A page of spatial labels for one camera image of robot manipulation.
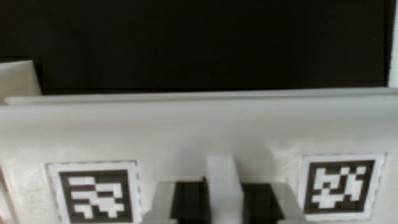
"white surface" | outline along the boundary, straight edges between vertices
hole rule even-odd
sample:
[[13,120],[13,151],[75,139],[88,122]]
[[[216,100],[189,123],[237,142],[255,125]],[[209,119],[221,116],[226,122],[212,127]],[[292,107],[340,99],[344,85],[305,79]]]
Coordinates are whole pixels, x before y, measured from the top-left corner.
[[0,104],[10,96],[42,95],[33,61],[0,63]]
[[395,224],[397,93],[0,107],[0,163],[20,224],[59,223],[47,163],[138,160],[148,211],[157,183],[201,179],[210,154],[233,155],[242,181],[287,182],[297,194],[303,155],[370,152],[390,157],[361,224]]
[[[313,162],[344,162],[344,161],[365,161],[376,160],[376,167],[372,173],[372,182],[370,182],[370,190],[368,190],[368,197],[367,197],[367,204],[365,204],[365,211],[361,213],[335,213],[335,214],[312,214],[306,215],[310,221],[342,221],[342,220],[367,220],[372,217],[376,202],[379,198],[379,185],[383,181],[383,166],[386,162],[386,153],[370,153],[370,154],[333,154],[333,155],[310,155],[305,156],[303,159],[303,170],[301,170],[301,186],[299,186],[299,203],[301,207],[305,208],[306,202],[306,192],[308,192],[308,177],[310,177],[310,165]],[[340,175],[326,175],[326,170],[317,170],[317,180],[315,185],[322,186],[326,182],[333,183],[333,188],[338,188],[340,184]],[[356,181],[356,175],[349,175],[349,187],[347,190],[351,191],[352,185],[360,184],[363,187],[363,181]],[[360,197],[358,194],[352,192],[345,192],[351,194],[352,197]],[[321,202],[321,208],[335,208],[335,204],[338,201],[344,200],[345,195],[331,195],[329,190],[322,190],[322,195],[313,197],[313,202]]]
[[209,191],[214,224],[244,223],[244,190],[232,156],[209,157]]

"white panel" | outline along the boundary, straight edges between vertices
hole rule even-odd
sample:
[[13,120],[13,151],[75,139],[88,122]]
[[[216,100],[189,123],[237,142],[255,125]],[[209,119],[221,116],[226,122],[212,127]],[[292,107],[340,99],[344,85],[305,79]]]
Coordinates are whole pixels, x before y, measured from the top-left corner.
[[0,63],[0,104],[10,96],[42,95],[33,61]]
[[392,91],[0,107],[0,164],[20,224],[59,222],[47,163],[138,160],[148,211],[157,183],[201,179],[209,155],[232,154],[242,181],[287,182],[297,194],[305,154],[374,152],[386,152],[388,160],[361,224],[395,224],[397,112]]

